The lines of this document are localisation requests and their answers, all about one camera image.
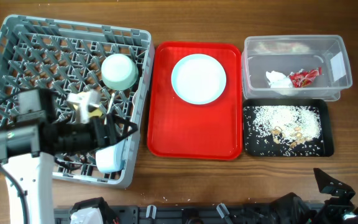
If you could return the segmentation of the white plastic spoon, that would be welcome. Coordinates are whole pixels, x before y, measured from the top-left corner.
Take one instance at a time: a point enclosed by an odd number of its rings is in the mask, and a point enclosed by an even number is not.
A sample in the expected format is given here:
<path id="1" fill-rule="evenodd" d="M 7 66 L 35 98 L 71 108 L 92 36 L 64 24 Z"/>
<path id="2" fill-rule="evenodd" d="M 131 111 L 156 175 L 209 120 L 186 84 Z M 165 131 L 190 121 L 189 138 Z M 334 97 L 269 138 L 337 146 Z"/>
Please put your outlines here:
<path id="1" fill-rule="evenodd" d="M 114 103 L 114 98 L 115 98 L 115 91 L 112 93 L 111 95 L 111 98 L 109 100 L 109 103 L 108 103 L 108 108 L 107 108 L 107 113 L 106 113 L 106 116 L 105 116 L 105 119 L 104 119 L 104 124 L 107 124 L 107 118 L 108 118 L 108 115 L 111 113 L 111 108 L 113 106 L 113 103 Z"/>

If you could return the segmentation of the light blue small bowl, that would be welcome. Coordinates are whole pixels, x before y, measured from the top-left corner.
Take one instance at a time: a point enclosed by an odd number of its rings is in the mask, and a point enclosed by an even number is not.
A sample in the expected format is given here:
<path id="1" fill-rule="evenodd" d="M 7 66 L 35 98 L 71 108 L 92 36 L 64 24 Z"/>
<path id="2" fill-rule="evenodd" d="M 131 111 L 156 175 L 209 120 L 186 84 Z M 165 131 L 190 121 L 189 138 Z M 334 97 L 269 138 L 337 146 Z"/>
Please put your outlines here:
<path id="1" fill-rule="evenodd" d="M 96 151 L 96 166 L 101 173 L 107 174 L 123 170 L 124 146 L 125 140 L 122 140 L 113 146 L 105 147 Z"/>

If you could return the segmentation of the green plastic bowl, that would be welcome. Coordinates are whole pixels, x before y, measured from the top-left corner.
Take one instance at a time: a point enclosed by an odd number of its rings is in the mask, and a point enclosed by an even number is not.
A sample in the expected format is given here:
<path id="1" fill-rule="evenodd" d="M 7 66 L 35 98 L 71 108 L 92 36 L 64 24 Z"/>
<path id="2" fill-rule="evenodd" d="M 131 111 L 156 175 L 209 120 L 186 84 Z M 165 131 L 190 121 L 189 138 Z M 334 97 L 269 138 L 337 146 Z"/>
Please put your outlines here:
<path id="1" fill-rule="evenodd" d="M 136 64 L 124 54 L 112 54 L 102 62 L 102 81 L 113 90 L 132 87 L 139 76 Z"/>

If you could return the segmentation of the light blue plate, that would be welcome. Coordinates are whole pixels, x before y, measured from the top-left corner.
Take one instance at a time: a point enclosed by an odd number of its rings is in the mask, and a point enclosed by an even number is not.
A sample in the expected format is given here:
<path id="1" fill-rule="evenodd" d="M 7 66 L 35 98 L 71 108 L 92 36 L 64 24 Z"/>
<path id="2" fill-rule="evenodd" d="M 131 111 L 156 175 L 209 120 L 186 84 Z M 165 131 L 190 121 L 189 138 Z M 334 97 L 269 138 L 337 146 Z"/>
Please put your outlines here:
<path id="1" fill-rule="evenodd" d="M 226 88 L 223 66 L 206 54 L 191 54 L 180 59 L 171 73 L 173 91 L 192 105 L 206 105 L 217 100 Z"/>

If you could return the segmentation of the yellow plastic cup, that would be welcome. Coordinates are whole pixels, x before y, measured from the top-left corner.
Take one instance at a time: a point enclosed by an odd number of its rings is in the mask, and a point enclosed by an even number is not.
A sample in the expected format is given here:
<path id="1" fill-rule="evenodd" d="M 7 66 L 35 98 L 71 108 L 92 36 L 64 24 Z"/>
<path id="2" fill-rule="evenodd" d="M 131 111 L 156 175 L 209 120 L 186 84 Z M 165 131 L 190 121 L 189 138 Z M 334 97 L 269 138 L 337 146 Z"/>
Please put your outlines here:
<path id="1" fill-rule="evenodd" d="M 90 118 L 95 117 L 95 116 L 101 117 L 101 116 L 103 116 L 103 112 L 99 108 L 97 108 L 97 109 L 93 110 L 92 112 L 88 112 L 88 116 Z"/>

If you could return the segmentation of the white plastic fork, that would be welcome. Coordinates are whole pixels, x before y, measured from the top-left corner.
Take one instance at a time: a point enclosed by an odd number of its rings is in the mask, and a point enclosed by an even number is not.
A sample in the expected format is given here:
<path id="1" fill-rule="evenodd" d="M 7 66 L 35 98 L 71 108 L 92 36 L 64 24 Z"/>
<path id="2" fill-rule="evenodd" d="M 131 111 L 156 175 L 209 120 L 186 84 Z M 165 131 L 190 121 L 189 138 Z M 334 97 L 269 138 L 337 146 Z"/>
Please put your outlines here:
<path id="1" fill-rule="evenodd" d="M 132 119 L 136 117 L 137 109 L 138 109 L 138 100 L 139 100 L 139 91 L 135 91 L 132 97 Z"/>

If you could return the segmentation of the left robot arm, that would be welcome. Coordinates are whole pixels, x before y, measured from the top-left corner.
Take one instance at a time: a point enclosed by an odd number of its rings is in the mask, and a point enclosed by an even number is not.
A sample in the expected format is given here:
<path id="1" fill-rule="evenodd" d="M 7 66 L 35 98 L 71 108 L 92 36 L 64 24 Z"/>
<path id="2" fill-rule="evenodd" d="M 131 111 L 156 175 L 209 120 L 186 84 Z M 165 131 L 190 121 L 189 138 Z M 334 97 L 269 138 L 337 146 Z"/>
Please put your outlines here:
<path id="1" fill-rule="evenodd" d="M 138 125 L 112 113 L 90 116 L 99 107 L 100 93 L 69 93 L 67 104 L 75 123 L 58 121 L 57 93 L 33 88 L 15 94 L 19 114 L 0 129 L 0 172 L 6 178 L 11 223 L 54 223 L 52 172 L 57 154 L 95 154 L 100 171 L 123 168 L 121 144 Z"/>

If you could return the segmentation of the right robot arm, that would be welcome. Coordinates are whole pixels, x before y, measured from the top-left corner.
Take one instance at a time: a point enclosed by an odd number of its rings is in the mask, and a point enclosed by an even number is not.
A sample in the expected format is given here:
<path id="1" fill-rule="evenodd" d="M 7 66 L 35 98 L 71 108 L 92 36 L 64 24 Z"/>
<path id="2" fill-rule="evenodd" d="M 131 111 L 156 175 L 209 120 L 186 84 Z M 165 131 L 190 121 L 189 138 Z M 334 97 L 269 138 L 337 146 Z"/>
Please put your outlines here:
<path id="1" fill-rule="evenodd" d="M 289 193 L 270 204 L 277 221 L 312 224 L 358 223 L 358 206 L 351 202 L 356 194 L 354 189 L 319 168 L 314 168 L 313 172 L 319 192 L 328 194 L 331 198 L 326 200 L 321 208 L 314 210 L 299 196 Z"/>

